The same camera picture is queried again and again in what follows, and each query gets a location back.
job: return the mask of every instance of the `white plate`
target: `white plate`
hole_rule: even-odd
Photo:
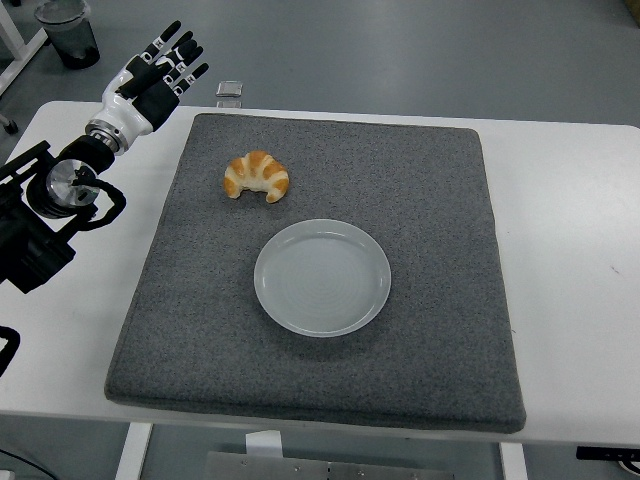
[[[337,220],[306,220],[264,246],[253,276],[258,300],[276,322],[309,337],[337,337],[369,323],[391,289],[380,245]]]

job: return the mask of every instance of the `white table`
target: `white table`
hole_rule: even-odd
[[[13,156],[44,139],[57,154],[84,132],[99,109],[97,103],[43,106]],[[27,295],[9,282],[0,285],[0,325],[22,336],[0,379],[0,412],[640,446],[640,130],[628,126],[225,111],[469,127],[479,133],[528,414],[521,432],[377,429],[158,411],[108,401],[105,375],[192,119],[215,111],[225,110],[180,107],[158,133],[140,138],[117,159],[102,177],[125,193],[127,208],[112,225],[76,235],[71,242],[76,257],[57,276]]]

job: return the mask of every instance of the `cable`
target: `cable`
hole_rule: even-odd
[[[29,460],[27,460],[26,458],[22,458],[20,455],[16,455],[15,453],[11,453],[11,452],[7,452],[6,450],[3,450],[0,448],[0,453],[4,453],[5,455],[8,455],[9,457],[13,457],[17,460],[20,460],[21,462],[26,463],[27,465],[31,465],[33,468],[37,468],[38,470],[40,470],[42,473],[44,473],[45,475],[53,478],[53,480],[60,480],[58,477],[56,477],[53,473],[45,470],[42,467],[39,467],[38,465],[36,465],[33,462],[30,462]]]
[[[0,377],[5,372],[14,355],[20,346],[20,334],[13,328],[0,326],[0,338],[7,341],[7,344],[0,350]]]
[[[118,190],[116,187],[107,183],[98,178],[86,178],[86,177],[78,177],[76,178],[72,185],[87,185],[90,187],[97,187],[104,190],[111,202],[113,202],[113,206],[105,213],[104,217],[99,220],[94,220],[93,222],[87,222],[82,226],[78,227],[78,231],[88,232],[90,230],[95,230],[96,228],[104,227],[105,225],[109,225],[113,222],[118,215],[122,213],[124,207],[127,206],[127,199],[124,194]]]

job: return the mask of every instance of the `gray mat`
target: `gray mat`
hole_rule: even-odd
[[[278,203],[227,198],[253,149],[289,169]],[[307,338],[253,288],[261,248],[310,218],[375,238],[392,270],[380,314]],[[196,117],[107,377],[107,398],[161,409],[416,429],[525,422],[476,132]]]

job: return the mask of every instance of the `gray floor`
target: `gray floor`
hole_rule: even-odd
[[[640,127],[640,29],[622,0],[89,2],[100,62],[67,70],[53,48],[44,47],[0,99],[0,112],[22,130],[46,102],[100,101],[120,67],[176,18],[195,32],[211,66],[185,105],[215,105],[218,82],[241,80],[245,108]],[[29,39],[38,29],[37,1],[22,3],[4,2]],[[0,131],[0,164],[19,135]],[[0,448],[59,466],[63,478],[113,478],[122,425],[0,420]],[[168,437],[168,445],[200,438],[185,435]],[[314,438],[301,434],[300,445],[307,446],[294,452],[326,454],[328,447]],[[372,442],[371,452],[402,458],[393,442]],[[369,458],[382,455],[371,452]],[[526,452],[530,478],[632,478],[614,464],[578,462],[572,446]],[[19,478],[39,477],[23,472]]]

